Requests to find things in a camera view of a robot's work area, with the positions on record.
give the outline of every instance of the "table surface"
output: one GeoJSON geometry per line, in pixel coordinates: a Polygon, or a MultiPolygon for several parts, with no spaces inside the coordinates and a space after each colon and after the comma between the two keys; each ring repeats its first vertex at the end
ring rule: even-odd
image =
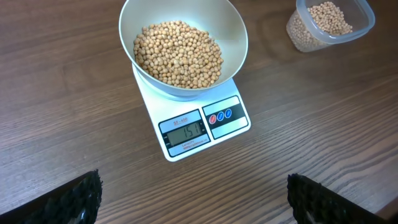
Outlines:
{"type": "Polygon", "coordinates": [[[231,1],[252,128],[166,161],[118,34],[123,0],[2,1],[0,213],[99,169],[97,223],[294,223],[287,175],[377,212],[398,196],[395,0],[364,37],[302,54],[295,1],[231,1]]]}

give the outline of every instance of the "digital kitchen scale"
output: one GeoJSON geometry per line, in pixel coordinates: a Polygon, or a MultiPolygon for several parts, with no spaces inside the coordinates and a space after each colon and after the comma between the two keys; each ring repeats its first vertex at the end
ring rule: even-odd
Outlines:
{"type": "Polygon", "coordinates": [[[233,79],[199,96],[179,98],[154,87],[132,67],[168,161],[191,156],[250,129],[233,79]]]}

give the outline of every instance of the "white bowl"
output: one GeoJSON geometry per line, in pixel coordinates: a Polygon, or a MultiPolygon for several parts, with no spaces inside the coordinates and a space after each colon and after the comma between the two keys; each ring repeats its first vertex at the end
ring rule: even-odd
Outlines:
{"type": "Polygon", "coordinates": [[[119,34],[138,73],[156,88],[175,96],[199,95],[232,78],[248,53],[248,33],[239,12],[228,0],[127,0],[119,19],[119,34]],[[163,83],[146,73],[135,61],[134,40],[151,24],[181,20],[210,33],[221,48],[221,76],[208,88],[185,89],[163,83]]]}

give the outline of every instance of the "scale display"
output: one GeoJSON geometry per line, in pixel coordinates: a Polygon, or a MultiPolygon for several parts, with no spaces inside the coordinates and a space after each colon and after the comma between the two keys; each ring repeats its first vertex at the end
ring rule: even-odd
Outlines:
{"type": "Polygon", "coordinates": [[[200,129],[199,122],[195,122],[167,133],[167,137],[169,138],[170,144],[172,146],[176,146],[181,142],[185,142],[186,140],[197,137],[201,134],[202,131],[200,129]]]}

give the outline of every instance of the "plastic container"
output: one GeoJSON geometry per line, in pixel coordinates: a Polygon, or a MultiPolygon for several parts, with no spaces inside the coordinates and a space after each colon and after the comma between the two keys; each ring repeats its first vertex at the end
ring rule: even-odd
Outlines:
{"type": "Polygon", "coordinates": [[[311,52],[333,44],[340,44],[362,37],[374,26],[374,13],[365,0],[328,0],[344,13],[345,21],[353,26],[353,32],[330,35],[322,31],[313,20],[308,8],[318,6],[322,0],[296,0],[297,10],[287,23],[289,37],[299,51],[311,52]]]}

